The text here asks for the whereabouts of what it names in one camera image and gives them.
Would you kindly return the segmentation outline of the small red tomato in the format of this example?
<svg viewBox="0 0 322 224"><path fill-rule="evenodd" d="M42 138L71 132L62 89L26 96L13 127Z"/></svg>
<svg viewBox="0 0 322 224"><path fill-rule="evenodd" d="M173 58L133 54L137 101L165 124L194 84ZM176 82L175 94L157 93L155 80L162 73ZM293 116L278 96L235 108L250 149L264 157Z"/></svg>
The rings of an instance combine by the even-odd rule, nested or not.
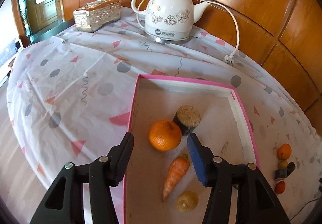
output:
<svg viewBox="0 0 322 224"><path fill-rule="evenodd" d="M286 183L285 181L281 180L275 185L274 191L276 194L280 195L285 191L285 188L286 188Z"/></svg>

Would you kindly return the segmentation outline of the large orange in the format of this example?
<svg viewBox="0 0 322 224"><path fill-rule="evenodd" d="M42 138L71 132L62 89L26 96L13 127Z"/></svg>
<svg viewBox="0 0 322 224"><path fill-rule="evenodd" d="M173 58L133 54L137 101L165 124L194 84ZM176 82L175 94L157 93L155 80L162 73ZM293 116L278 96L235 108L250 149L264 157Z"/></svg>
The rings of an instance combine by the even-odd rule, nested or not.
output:
<svg viewBox="0 0 322 224"><path fill-rule="evenodd" d="M277 150L279 160L287 160L292 154L292 148L288 143L282 144Z"/></svg>

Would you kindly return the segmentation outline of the yellow onion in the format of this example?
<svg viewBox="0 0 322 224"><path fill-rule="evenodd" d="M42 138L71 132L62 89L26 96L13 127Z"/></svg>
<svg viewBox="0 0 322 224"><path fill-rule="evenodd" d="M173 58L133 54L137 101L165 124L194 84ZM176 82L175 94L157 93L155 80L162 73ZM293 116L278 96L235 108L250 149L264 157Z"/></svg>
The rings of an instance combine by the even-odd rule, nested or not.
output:
<svg viewBox="0 0 322 224"><path fill-rule="evenodd" d="M195 192L185 191L177 197L176 209L179 212L189 212L197 207L199 203L199 197Z"/></svg>

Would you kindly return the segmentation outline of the orange carrot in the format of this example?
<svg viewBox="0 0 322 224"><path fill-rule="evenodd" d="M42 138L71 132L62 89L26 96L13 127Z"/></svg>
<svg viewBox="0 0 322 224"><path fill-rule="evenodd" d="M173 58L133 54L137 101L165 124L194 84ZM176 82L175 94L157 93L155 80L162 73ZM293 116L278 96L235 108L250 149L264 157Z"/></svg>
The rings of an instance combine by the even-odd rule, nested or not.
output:
<svg viewBox="0 0 322 224"><path fill-rule="evenodd" d="M183 154L180 157L175 158L170 164L168 175L165 178L164 187L162 191L162 201L164 202L174 188L177 186L179 181L188 172L190 162L188 161L188 155Z"/></svg>

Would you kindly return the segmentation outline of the dark cut eggplant piece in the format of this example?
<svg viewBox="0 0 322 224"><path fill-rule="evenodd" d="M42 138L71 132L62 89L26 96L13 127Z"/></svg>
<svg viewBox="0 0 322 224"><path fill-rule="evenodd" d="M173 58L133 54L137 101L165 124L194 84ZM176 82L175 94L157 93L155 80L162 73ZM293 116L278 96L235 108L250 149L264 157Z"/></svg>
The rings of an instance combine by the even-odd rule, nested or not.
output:
<svg viewBox="0 0 322 224"><path fill-rule="evenodd" d="M178 108L172 121L179 127L182 136L187 136L200 124L201 115L191 105L183 105Z"/></svg>

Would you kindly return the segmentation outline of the small yellow-brown round fruit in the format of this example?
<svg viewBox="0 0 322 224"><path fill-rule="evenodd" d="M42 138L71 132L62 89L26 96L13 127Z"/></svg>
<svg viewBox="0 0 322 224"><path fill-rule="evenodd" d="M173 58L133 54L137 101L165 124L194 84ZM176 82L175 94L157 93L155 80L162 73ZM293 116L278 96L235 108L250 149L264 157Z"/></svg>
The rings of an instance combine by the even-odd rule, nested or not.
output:
<svg viewBox="0 0 322 224"><path fill-rule="evenodd" d="M280 160L278 163L278 169L283 170L288 167L288 162L286 160Z"/></svg>

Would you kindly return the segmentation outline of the pink-rimmed white tray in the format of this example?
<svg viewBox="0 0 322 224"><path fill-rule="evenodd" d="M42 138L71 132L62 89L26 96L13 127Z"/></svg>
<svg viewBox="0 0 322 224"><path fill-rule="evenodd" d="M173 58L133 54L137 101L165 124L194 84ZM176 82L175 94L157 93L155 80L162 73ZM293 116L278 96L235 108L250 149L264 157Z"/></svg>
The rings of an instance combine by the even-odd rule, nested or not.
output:
<svg viewBox="0 0 322 224"><path fill-rule="evenodd" d="M234 87L199 79L140 75L129 119L134 148L123 182L124 223L202 223L211 190L197 180L193 167L162 201L171 162L188 153L186 137L168 152L156 150L149 142L151 125L158 120L172 120L183 105L199 111L201 122L195 133L214 155L234 165L259 164L252 128ZM182 213L176 209L176 200L185 191L195 192L199 203Z"/></svg>

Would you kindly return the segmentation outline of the patterned white tablecloth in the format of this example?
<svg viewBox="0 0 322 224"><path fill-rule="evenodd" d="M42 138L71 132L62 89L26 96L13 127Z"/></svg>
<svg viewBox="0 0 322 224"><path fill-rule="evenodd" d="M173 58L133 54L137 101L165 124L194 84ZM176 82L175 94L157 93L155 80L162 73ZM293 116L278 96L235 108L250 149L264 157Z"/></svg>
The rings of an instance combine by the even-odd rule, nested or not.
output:
<svg viewBox="0 0 322 224"><path fill-rule="evenodd" d="M234 87L249 119L259 167L275 186L277 150L288 143L296 165L278 196L292 223L301 223L321 197L321 137L287 91L233 47L194 27L183 45L160 45L143 36L134 13L95 33L75 27L25 48L13 65L8 112L31 168L48 188L66 162L90 163L129 131L140 75L199 79ZM123 183L112 189L123 221Z"/></svg>

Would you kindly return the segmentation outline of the silver ornate tissue box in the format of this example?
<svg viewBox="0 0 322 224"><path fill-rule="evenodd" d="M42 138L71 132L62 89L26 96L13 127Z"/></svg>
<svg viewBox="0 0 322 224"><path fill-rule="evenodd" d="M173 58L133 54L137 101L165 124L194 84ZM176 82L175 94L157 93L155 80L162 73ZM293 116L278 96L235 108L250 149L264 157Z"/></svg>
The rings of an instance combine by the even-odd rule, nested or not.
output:
<svg viewBox="0 0 322 224"><path fill-rule="evenodd" d="M121 18L120 0L96 0L73 11L78 31L94 33Z"/></svg>

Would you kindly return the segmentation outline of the white ceramic electric kettle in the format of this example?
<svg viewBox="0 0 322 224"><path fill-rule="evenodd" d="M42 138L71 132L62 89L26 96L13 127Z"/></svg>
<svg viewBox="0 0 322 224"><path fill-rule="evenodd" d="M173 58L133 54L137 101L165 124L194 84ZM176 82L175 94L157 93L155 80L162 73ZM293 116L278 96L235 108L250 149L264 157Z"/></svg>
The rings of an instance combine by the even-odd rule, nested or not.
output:
<svg viewBox="0 0 322 224"><path fill-rule="evenodd" d="M131 8L145 16L144 34L157 42L169 43L188 40L193 24L210 5L208 2L195 5L192 0L149 0L145 10L138 10L136 1L131 1Z"/></svg>

